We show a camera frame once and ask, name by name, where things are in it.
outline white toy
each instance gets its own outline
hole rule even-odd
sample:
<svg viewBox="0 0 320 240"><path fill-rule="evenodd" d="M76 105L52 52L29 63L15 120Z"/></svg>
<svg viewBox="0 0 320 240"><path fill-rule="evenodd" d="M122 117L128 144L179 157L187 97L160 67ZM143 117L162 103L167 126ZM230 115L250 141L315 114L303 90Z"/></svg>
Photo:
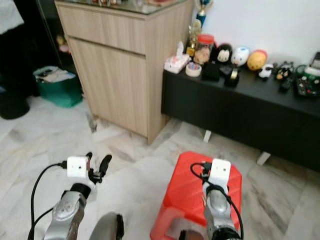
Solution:
<svg viewBox="0 0 320 240"><path fill-rule="evenodd" d="M265 64L263 65L263 67L258 71L258 75L260 78L262 79L267 79L270 77L272 71L274 69L274 65L273 64Z"/></svg>
<svg viewBox="0 0 320 240"><path fill-rule="evenodd" d="M216 59L221 63L225 63L228 61L229 56L230 56L230 52L228 50L221 50L218 56L216 57Z"/></svg>
<svg viewBox="0 0 320 240"><path fill-rule="evenodd" d="M180 41L177 45L175 56L169 57L164 63L164 70L178 74L189 62L189 55L183 54L184 44Z"/></svg>
<svg viewBox="0 0 320 240"><path fill-rule="evenodd" d="M237 47L232 53L231 63L233 63L237 67L240 67L247 62L249 55L249 48L247 48L246 46Z"/></svg>

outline red plastic stool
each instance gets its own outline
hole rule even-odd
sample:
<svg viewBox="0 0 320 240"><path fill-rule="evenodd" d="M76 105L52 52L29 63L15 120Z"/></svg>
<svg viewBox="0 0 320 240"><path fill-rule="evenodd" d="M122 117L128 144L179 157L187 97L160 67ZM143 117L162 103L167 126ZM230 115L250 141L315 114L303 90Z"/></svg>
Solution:
<svg viewBox="0 0 320 240"><path fill-rule="evenodd" d="M191 164L201 163L202 161L211 163L213 159L192 151L185 152L179 156L160 211L150 233L152 240L174 240L174 238L167 236L166 232L175 218L184 218L205 228L207 227L207 221L204 216L205 207L202 200L202 180L194 176L190 171ZM201 173L199 166L194 166L194 168L197 173ZM227 186L229 187L228 195L241 213L242 175L233 165L231 165ZM232 206L231 218L235 227L239 229L239 220Z"/></svg>

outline glass jar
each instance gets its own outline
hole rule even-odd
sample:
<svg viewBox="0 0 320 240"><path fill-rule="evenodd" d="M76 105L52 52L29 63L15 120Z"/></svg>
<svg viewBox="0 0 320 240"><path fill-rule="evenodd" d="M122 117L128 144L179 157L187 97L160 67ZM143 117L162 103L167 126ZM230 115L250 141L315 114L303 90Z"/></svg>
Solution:
<svg viewBox="0 0 320 240"><path fill-rule="evenodd" d="M195 46L193 61L200 65L208 62L214 43L214 36L210 34L200 34L198 37L198 42Z"/></svg>

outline wooden cabinet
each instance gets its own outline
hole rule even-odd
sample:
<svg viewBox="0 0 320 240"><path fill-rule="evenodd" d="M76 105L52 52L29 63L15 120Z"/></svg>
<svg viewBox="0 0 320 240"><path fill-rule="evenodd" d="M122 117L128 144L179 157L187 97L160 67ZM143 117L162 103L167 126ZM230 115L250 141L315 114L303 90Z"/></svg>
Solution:
<svg viewBox="0 0 320 240"><path fill-rule="evenodd" d="M161 114L164 62L191 21L193 1L179 1L152 14L55 2L92 114L149 143L168 119Z"/></svg>
<svg viewBox="0 0 320 240"><path fill-rule="evenodd" d="M71 38L85 94L94 115L148 136L146 59Z"/></svg>

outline trophy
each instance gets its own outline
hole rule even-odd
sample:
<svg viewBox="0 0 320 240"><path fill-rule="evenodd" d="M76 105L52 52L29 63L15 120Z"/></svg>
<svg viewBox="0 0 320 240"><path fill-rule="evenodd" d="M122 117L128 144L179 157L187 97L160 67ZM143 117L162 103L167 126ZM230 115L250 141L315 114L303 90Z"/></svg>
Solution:
<svg viewBox="0 0 320 240"><path fill-rule="evenodd" d="M194 0L194 3L199 9L199 12L196 15L196 19L200 20L201 26L203 26L207 16L207 9L212 6L214 0Z"/></svg>
<svg viewBox="0 0 320 240"><path fill-rule="evenodd" d="M198 36L201 33L201 21L196 19L194 20L192 26L189 26L189 41L188 47L186 48L186 53L190 57L193 57L195 54L195 47L198 41Z"/></svg>

